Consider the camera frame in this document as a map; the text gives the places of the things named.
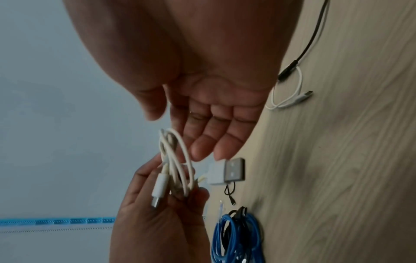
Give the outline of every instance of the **usb connector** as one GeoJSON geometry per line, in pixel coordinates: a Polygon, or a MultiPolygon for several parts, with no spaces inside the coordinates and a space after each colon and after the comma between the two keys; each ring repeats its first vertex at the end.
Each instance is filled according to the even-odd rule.
{"type": "Polygon", "coordinates": [[[243,158],[221,160],[209,166],[206,177],[210,185],[223,185],[245,180],[245,161],[243,158]]]}

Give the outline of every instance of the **wooden table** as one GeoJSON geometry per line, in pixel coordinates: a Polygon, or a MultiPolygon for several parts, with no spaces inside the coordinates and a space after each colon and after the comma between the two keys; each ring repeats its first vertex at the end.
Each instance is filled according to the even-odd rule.
{"type": "MultiPolygon", "coordinates": [[[[305,0],[283,65],[303,50],[322,0],[305,0]]],[[[416,1],[331,0],[300,64],[315,95],[265,110],[239,152],[233,195],[262,224],[267,262],[416,262],[416,1]]],[[[293,74],[278,88],[294,91],[293,74]]],[[[219,200],[208,207],[211,236],[219,200]]]]}

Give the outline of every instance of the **cable strain relief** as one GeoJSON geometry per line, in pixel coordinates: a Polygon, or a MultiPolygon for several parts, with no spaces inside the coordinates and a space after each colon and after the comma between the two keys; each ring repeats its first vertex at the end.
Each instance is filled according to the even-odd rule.
{"type": "Polygon", "coordinates": [[[277,77],[277,80],[282,82],[285,81],[290,74],[292,73],[292,71],[294,70],[294,68],[296,68],[296,66],[298,65],[298,60],[294,60],[292,63],[290,63],[289,66],[287,66],[277,77]]]}

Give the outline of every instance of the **cable bundle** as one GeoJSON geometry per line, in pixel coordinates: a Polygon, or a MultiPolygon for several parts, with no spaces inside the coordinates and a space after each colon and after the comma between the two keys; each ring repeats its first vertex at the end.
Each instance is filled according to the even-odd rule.
{"type": "Polygon", "coordinates": [[[215,263],[265,262],[258,222],[252,214],[247,213],[246,207],[233,210],[220,218],[212,238],[211,259],[215,263]]]}

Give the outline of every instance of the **palm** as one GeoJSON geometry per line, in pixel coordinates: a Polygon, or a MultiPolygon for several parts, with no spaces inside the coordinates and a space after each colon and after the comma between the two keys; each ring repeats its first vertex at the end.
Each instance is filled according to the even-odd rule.
{"type": "Polygon", "coordinates": [[[276,82],[301,3],[66,1],[92,55],[149,119],[165,111],[166,92],[172,126],[194,160],[212,151],[216,159],[231,158],[246,142],[276,82]]]}

